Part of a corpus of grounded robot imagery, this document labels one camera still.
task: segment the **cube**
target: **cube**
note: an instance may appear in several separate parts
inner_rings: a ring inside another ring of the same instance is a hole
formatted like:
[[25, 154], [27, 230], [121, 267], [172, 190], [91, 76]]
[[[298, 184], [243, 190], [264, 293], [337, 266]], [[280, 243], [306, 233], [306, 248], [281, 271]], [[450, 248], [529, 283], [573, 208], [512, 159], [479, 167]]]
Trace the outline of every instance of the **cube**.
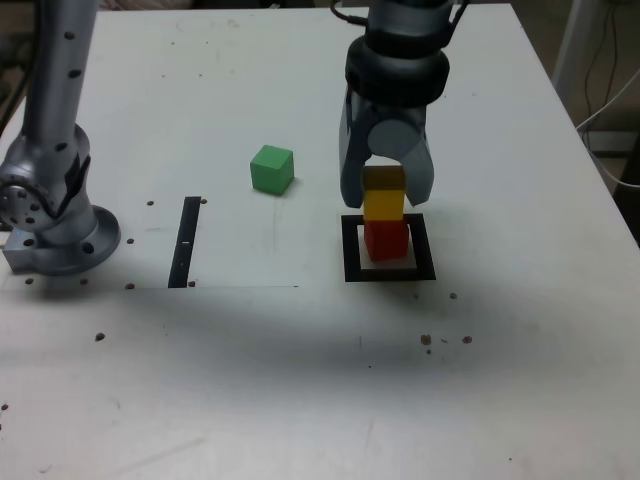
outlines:
[[273, 195], [282, 195], [293, 181], [293, 152], [265, 145], [251, 160], [253, 188]]
[[399, 221], [403, 218], [406, 177], [400, 166], [365, 167], [364, 220]]
[[404, 220], [365, 221], [364, 243], [372, 262], [404, 258], [409, 252], [409, 227]]

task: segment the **green cube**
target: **green cube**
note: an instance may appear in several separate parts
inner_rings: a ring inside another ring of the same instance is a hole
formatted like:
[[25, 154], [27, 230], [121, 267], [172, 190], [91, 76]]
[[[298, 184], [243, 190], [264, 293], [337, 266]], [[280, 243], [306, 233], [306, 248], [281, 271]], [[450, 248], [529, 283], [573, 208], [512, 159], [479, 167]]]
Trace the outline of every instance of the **green cube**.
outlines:
[[293, 180], [293, 152], [265, 145], [251, 160], [251, 182], [261, 192], [282, 195]]

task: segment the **black square marker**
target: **black square marker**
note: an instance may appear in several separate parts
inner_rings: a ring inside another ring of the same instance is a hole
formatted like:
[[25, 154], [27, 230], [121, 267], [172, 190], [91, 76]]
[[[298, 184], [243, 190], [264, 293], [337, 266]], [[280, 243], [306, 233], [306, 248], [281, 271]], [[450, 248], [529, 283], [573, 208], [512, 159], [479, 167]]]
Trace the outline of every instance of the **black square marker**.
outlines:
[[436, 279], [424, 217], [419, 213], [411, 213], [404, 216], [404, 221], [411, 230], [416, 268], [362, 269], [358, 226], [364, 225], [364, 217], [362, 215], [342, 215], [345, 282], [415, 282]]

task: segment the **black strip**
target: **black strip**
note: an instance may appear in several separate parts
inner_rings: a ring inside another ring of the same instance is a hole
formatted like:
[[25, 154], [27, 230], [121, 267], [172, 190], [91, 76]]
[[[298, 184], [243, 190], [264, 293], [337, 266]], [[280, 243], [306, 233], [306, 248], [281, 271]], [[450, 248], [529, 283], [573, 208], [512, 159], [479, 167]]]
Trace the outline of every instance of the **black strip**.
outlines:
[[182, 207], [182, 218], [178, 228], [176, 248], [173, 252], [171, 273], [169, 274], [169, 288], [186, 288], [189, 280], [189, 266], [191, 253], [196, 239], [198, 214], [200, 213], [201, 197], [185, 197]]
[[358, 226], [364, 225], [364, 218], [362, 215], [342, 216], [342, 254], [345, 282], [416, 282], [436, 279], [423, 216], [419, 213], [407, 214], [404, 216], [404, 221], [411, 229], [416, 268], [363, 270], [360, 265]]

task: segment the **stacked cubes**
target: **stacked cubes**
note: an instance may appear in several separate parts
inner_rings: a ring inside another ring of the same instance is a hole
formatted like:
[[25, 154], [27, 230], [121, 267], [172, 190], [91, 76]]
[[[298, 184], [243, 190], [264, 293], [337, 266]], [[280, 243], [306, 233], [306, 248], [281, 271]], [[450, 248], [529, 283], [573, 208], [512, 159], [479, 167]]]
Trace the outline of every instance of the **stacked cubes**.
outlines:
[[403, 217], [406, 177], [400, 166], [365, 167], [364, 240], [372, 262], [403, 258], [409, 228]]

